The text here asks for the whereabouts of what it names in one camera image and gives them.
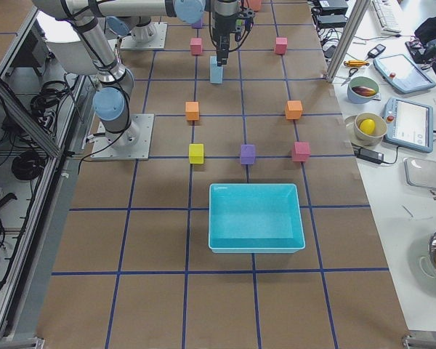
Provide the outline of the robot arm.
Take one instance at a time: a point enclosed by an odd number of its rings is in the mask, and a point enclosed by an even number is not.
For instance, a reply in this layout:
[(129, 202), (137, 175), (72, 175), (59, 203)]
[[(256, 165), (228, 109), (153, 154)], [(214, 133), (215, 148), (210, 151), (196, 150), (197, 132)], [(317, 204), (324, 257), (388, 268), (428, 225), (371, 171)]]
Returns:
[[(236, 47), (242, 45), (254, 26), (255, 11), (251, 8), (239, 6), (236, 15), (225, 17), (215, 10), (209, 12), (209, 36), (215, 47), (230, 44), (231, 39), (236, 43)], [(152, 18), (143, 17), (107, 17), (106, 23), (109, 29), (117, 36), (123, 44), (149, 45), (154, 40), (163, 40), (166, 34), (166, 23), (153, 23)]]
[(34, 5), (55, 20), (69, 23), (80, 38), (102, 85), (92, 105), (105, 128), (108, 146), (115, 149), (132, 147), (140, 136), (129, 110), (134, 76), (110, 48), (100, 18), (131, 31), (149, 25), (152, 16), (177, 17), (193, 24), (208, 12), (217, 63), (224, 65), (230, 54), (230, 37), (238, 34), (238, 21), (245, 11), (239, 1), (35, 1)]

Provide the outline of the pink block near arm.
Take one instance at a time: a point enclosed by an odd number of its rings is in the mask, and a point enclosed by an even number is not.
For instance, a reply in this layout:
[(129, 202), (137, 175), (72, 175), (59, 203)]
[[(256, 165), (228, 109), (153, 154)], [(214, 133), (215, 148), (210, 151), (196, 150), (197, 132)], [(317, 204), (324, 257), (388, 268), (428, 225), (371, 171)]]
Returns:
[(190, 39), (190, 53), (193, 56), (200, 56), (203, 54), (203, 41), (201, 37), (192, 37)]

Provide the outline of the orange block near arm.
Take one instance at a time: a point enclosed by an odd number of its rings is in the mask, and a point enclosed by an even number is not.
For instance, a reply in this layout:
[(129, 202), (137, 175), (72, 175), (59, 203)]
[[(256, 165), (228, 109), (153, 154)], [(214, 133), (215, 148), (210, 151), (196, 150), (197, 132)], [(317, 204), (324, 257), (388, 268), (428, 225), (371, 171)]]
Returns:
[(187, 101), (185, 103), (185, 118), (187, 121), (198, 121), (200, 119), (199, 102)]

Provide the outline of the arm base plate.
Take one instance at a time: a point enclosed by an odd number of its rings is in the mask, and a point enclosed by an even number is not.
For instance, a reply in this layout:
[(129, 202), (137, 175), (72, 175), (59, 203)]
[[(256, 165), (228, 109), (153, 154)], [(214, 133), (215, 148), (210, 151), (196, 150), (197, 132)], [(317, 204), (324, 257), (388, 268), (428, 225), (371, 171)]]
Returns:
[(168, 25), (165, 22), (150, 22), (134, 27), (121, 40), (120, 49), (129, 51), (162, 50), (166, 43)]
[(148, 160), (155, 116), (152, 113), (135, 113), (131, 115), (131, 120), (131, 126), (111, 146), (109, 144), (117, 136), (106, 133), (100, 121), (97, 131), (105, 135), (95, 138), (90, 158), (96, 161)]

